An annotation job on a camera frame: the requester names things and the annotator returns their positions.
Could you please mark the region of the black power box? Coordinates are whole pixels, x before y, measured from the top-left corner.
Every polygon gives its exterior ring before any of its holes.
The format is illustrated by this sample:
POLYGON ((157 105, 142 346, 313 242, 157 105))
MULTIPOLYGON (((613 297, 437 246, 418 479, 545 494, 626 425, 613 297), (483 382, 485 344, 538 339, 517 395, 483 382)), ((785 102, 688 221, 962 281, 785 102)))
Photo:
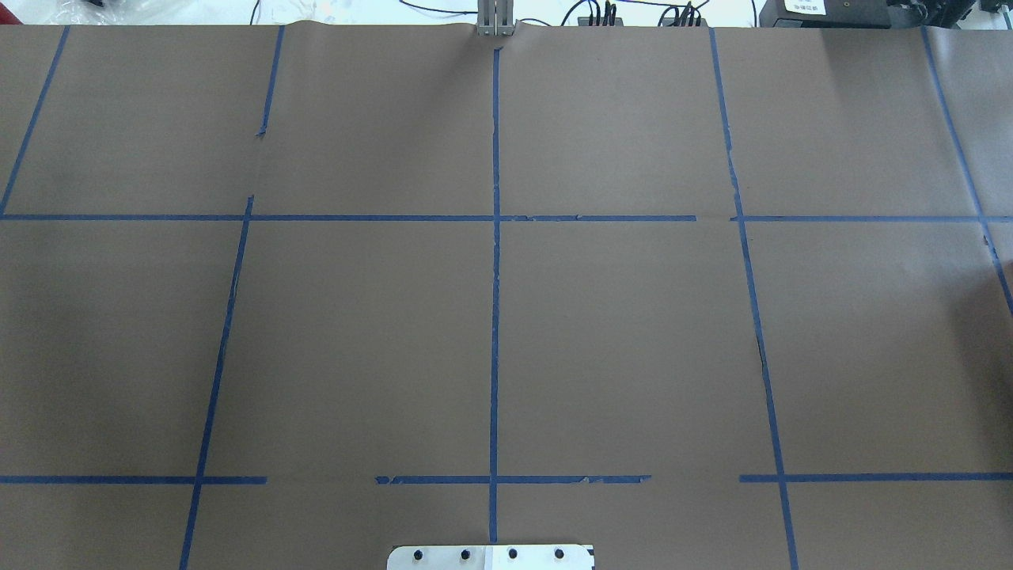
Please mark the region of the black power box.
POLYGON ((766 1, 761 28, 889 29, 886 1, 766 1))

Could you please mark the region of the aluminium frame post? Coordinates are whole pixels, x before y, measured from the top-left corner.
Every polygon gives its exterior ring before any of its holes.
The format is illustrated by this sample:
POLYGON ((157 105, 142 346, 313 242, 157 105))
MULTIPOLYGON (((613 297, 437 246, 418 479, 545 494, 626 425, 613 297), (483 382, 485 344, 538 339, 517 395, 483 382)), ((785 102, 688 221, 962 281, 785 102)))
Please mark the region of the aluminium frame post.
POLYGON ((476 32, 481 37, 513 36, 516 32, 513 0, 478 0, 476 32))

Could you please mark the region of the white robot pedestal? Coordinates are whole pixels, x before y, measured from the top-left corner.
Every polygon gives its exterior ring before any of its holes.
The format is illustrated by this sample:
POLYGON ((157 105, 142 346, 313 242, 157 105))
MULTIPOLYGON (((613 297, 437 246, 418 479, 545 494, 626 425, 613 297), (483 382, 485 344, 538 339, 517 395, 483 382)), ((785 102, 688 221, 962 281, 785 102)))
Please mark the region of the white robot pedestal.
POLYGON ((592 545, 402 545, 387 569, 594 569, 592 545))

